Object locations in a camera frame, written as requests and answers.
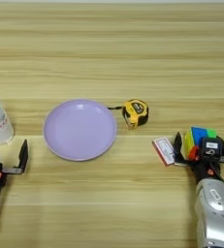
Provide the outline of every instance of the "blue cube face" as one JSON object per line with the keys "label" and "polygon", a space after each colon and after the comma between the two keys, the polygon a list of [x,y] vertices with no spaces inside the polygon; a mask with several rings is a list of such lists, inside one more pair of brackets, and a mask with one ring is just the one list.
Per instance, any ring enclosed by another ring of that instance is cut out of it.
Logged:
{"label": "blue cube face", "polygon": [[195,145],[201,145],[202,139],[208,137],[208,131],[205,128],[192,127],[193,141]]}

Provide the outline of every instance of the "yellow tape measure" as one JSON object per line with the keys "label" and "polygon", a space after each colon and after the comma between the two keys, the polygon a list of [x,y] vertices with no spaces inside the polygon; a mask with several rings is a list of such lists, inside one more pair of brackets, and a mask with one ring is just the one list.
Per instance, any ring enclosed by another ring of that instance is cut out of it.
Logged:
{"label": "yellow tape measure", "polygon": [[142,100],[134,99],[127,101],[122,107],[115,107],[109,109],[122,109],[122,114],[127,122],[129,129],[135,129],[142,126],[148,120],[148,105]]}

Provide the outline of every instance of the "small box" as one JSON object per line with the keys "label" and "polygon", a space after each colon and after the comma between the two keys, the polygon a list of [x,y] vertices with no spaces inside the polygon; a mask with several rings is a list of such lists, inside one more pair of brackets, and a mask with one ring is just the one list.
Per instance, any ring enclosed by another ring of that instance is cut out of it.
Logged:
{"label": "small box", "polygon": [[168,138],[163,137],[161,139],[156,139],[152,144],[165,166],[170,166],[175,163],[174,149]]}

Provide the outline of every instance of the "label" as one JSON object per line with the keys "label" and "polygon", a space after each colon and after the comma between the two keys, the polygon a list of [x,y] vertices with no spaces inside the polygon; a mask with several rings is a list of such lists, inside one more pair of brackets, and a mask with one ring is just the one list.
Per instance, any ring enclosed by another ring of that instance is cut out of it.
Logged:
{"label": "label", "polygon": [[217,201],[220,201],[221,200],[221,197],[219,196],[219,194],[217,193],[216,190],[212,189],[212,190],[209,190],[210,193],[212,194],[212,196],[217,200]]}
{"label": "label", "polygon": [[175,163],[175,153],[174,149],[169,142],[168,138],[156,139],[153,142],[153,146],[158,152],[160,158],[166,166],[172,165]]}
{"label": "label", "polygon": [[207,142],[207,148],[217,149],[218,143]]}

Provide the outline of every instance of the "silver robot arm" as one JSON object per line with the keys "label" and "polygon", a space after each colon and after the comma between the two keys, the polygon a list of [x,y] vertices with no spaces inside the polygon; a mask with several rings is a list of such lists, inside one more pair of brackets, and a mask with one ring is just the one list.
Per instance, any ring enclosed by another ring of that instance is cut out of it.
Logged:
{"label": "silver robot arm", "polygon": [[224,182],[203,179],[197,186],[198,247],[224,248]]}

